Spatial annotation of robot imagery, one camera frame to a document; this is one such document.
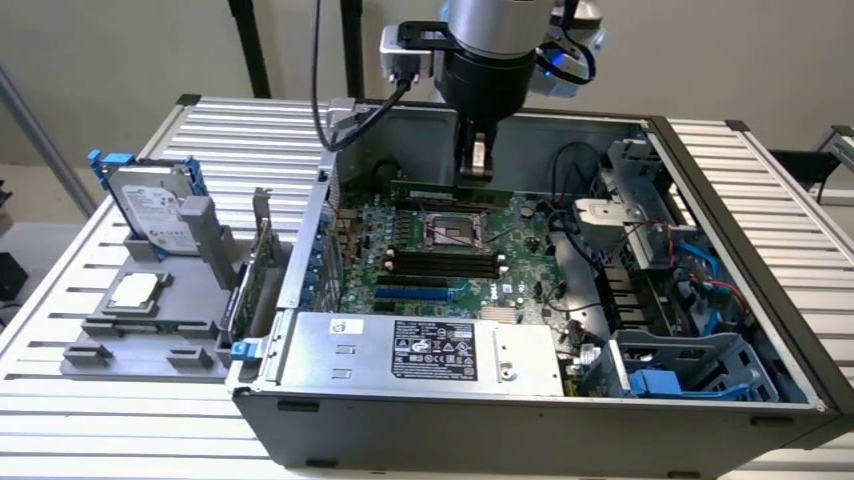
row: metal table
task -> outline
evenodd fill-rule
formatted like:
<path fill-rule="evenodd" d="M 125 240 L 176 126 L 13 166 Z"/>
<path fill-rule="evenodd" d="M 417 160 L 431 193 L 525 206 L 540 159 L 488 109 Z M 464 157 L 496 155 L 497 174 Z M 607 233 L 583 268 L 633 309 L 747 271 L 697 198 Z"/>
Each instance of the metal table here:
<path fill-rule="evenodd" d="M 803 221 L 815 223 L 816 227 L 802 232 L 807 236 L 800 241 L 824 244 L 828 253 L 844 257 L 840 252 L 832 252 L 836 243 L 827 236 L 832 222 L 823 212 L 807 209 L 808 202 L 806 207 L 802 205 L 803 199 L 785 183 L 785 173 L 767 163 L 765 153 L 760 146 L 756 147 L 749 134 L 731 132 L 719 122 L 672 123 L 729 208 L 749 210 L 733 213 L 736 217 L 743 215 L 739 221 L 744 222 L 751 240 L 775 241 L 761 233 L 767 231 L 761 225 L 751 223 L 768 221 L 761 218 L 761 208 L 796 207 L 800 213 L 792 210 L 788 214 L 777 212 L 777 215 L 799 218 L 788 219 L 793 229 L 802 228 Z M 300 178 L 306 178 L 304 175 L 312 171 L 310 166 L 320 155 L 306 105 L 202 98 L 196 106 L 176 107 L 142 153 L 180 158 L 186 152 L 204 163 L 222 222 L 236 226 L 237 232 L 245 224 L 248 233 L 253 225 L 248 187 L 264 183 L 274 189 L 273 200 L 278 200 L 273 201 L 273 209 L 278 209 L 278 213 L 273 210 L 273 215 L 285 219 L 278 224 L 280 234 L 284 238 L 292 235 L 301 218 Z M 727 171 L 747 172 L 745 178 L 757 182 L 747 188 L 763 192 L 773 201 L 745 202 L 737 195 L 727 196 L 725 192 L 737 191 L 737 185 L 744 187 L 743 179 L 740 184 L 727 183 Z M 379 474 L 371 472 L 284 470 L 266 458 L 221 385 L 77 381 L 61 377 L 58 366 L 64 346 L 77 338 L 82 317 L 94 308 L 124 261 L 126 252 L 120 242 L 125 234 L 121 216 L 106 200 L 0 337 L 0 477 L 377 477 Z M 771 268 L 784 273 L 785 265 L 800 261 L 793 250 L 788 257 L 765 258 Z M 840 260 L 834 256 L 827 261 Z M 822 295 L 850 295 L 854 272 L 828 267 L 827 272 L 819 273 L 831 276 L 824 280 L 810 279 L 810 284 L 819 285 L 808 287 L 812 291 L 824 284 L 835 290 Z M 804 280 L 787 275 L 783 278 L 787 279 L 783 286 L 791 289 L 789 295 L 795 299 L 796 292 L 804 288 Z M 815 303 L 827 304 L 824 297 L 820 302 L 812 297 L 802 301 L 808 303 L 810 309 L 820 307 Z M 812 315 L 810 323 L 854 382 L 851 315 L 848 318 L 828 317 L 822 313 Z M 456 474 L 385 475 L 385 478 L 412 479 L 464 477 L 485 478 Z M 854 434 L 814 451 L 773 451 L 721 478 L 851 479 Z"/>

